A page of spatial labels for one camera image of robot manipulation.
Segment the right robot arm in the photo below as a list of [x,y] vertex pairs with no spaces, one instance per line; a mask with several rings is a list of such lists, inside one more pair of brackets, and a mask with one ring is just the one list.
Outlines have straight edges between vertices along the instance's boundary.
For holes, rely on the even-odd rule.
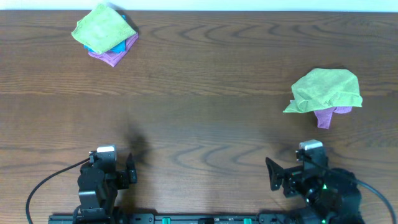
[[272,191],[283,188],[285,197],[301,196],[306,207],[277,214],[271,223],[364,223],[361,193],[352,172],[330,169],[324,147],[299,149],[301,166],[282,168],[266,158]]

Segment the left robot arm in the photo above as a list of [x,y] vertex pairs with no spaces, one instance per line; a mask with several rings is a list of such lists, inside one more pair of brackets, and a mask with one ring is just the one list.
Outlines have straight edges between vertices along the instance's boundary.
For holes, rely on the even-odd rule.
[[80,205],[73,212],[73,223],[129,223],[115,200],[119,190],[137,182],[132,154],[126,159],[126,168],[117,170],[114,151],[91,151],[88,162],[80,167],[77,182]]

